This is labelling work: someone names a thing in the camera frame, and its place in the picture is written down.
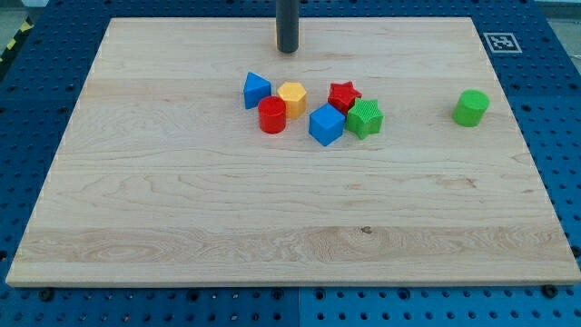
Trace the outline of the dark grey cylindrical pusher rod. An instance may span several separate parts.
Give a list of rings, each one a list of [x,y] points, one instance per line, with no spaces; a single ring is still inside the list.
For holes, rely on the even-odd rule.
[[[291,54],[299,48],[299,0],[276,0],[276,45],[284,54]]]

